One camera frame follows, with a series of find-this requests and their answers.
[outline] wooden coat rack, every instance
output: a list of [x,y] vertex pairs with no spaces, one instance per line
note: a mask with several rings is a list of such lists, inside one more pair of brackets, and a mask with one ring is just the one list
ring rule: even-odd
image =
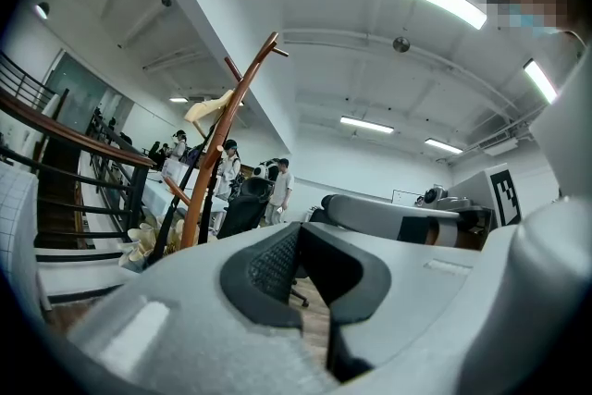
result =
[[[251,85],[256,72],[259,70],[259,67],[261,67],[264,59],[271,52],[278,53],[282,56],[288,56],[288,53],[276,48],[277,44],[278,34],[274,31],[271,35],[269,35],[269,38],[267,38],[264,45],[259,50],[259,53],[257,53],[255,56],[253,62],[247,69],[247,72],[244,74],[244,77],[242,77],[232,59],[229,57],[224,58],[224,61],[230,68],[230,71],[232,71],[234,77],[239,82],[239,85],[232,94],[230,101],[228,102],[224,112],[222,113],[222,116],[220,117],[214,132],[214,136],[212,137],[212,141],[208,146],[207,154],[205,155],[203,164],[200,166],[200,172],[195,182],[193,195],[189,203],[189,209],[187,210],[187,215],[185,216],[185,225],[183,227],[183,235],[181,238],[181,249],[192,247],[194,244],[197,221],[200,216],[202,202],[204,201],[203,197],[205,196],[205,191],[212,174],[212,169],[214,168],[216,161],[220,158],[220,155],[222,155],[222,144],[228,136],[228,131],[232,125],[232,120],[239,109],[239,105],[241,104],[244,95],[249,90],[249,86]],[[202,226],[207,225],[207,222],[202,222]]]

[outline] wooden floor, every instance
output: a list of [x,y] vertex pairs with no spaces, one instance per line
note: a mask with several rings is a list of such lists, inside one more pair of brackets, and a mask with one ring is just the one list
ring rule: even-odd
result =
[[[314,359],[325,367],[329,336],[329,310],[311,279],[297,281],[298,283],[293,288],[308,299],[309,306],[302,307],[302,300],[293,295],[290,296],[290,306],[301,311],[304,343]],[[44,314],[45,321],[57,333],[66,336],[74,323],[83,318],[86,312],[100,300],[101,298],[94,298],[83,302],[55,304],[52,311]]]

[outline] blue face mask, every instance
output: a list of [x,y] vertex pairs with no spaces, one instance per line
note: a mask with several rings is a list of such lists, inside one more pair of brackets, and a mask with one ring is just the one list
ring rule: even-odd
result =
[[545,34],[559,32],[555,27],[546,27],[541,15],[523,14],[520,4],[510,4],[510,26],[532,29],[533,35],[539,37]]

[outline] black metal railing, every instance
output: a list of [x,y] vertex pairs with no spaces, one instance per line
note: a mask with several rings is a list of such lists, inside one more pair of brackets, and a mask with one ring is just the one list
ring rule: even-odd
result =
[[[105,126],[104,123],[99,124],[100,136],[106,135],[111,142],[116,142],[119,148],[108,145],[105,140],[97,141],[86,135],[82,135],[73,129],[70,129],[48,116],[44,116],[40,112],[34,110],[32,107],[25,105],[19,99],[16,99],[11,94],[0,89],[0,108],[16,120],[25,125],[39,130],[52,139],[59,140],[64,144],[78,148],[82,151],[88,152],[92,156],[95,164],[99,164],[99,173],[97,178],[90,178],[72,173],[71,171],[63,170],[58,167],[51,167],[43,163],[43,160],[33,160],[21,154],[18,154],[6,147],[0,146],[0,156],[6,159],[14,160],[22,163],[32,170],[40,170],[43,174],[52,176],[58,175],[61,179],[74,180],[82,183],[92,184],[102,192],[114,191],[117,195],[123,198],[123,208],[118,205],[107,206],[106,208],[99,208],[93,206],[86,206],[82,204],[63,203],[54,199],[42,198],[38,202],[38,206],[43,207],[61,207],[71,211],[80,211],[84,213],[99,213],[107,214],[114,218],[117,222],[117,232],[72,232],[64,230],[54,230],[40,228],[38,236],[53,237],[59,239],[122,239],[129,241],[127,230],[129,228],[138,227],[140,215],[142,212],[142,193],[144,183],[148,175],[148,169],[154,165],[152,160],[146,158],[138,153],[127,143],[121,143],[121,139],[115,136],[115,132]],[[133,168],[131,174],[128,171],[122,173],[125,177],[123,179],[114,179],[113,173],[107,170],[112,169],[113,166],[124,169],[123,166],[130,166]],[[69,261],[83,262],[89,260],[101,260],[106,258],[117,258],[121,253],[105,252],[97,253],[96,251],[89,252],[87,255],[71,255]],[[38,261],[47,261],[47,256],[38,255]]]
[[0,52],[0,87],[36,110],[44,110],[56,93]]

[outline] railing post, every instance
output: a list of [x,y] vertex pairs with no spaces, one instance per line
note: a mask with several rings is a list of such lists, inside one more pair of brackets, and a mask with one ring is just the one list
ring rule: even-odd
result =
[[130,191],[131,197],[126,201],[126,210],[130,210],[131,214],[128,219],[128,228],[137,228],[140,225],[140,210],[142,208],[142,195],[144,193],[144,184],[148,178],[147,167],[135,167],[133,175],[131,176]]

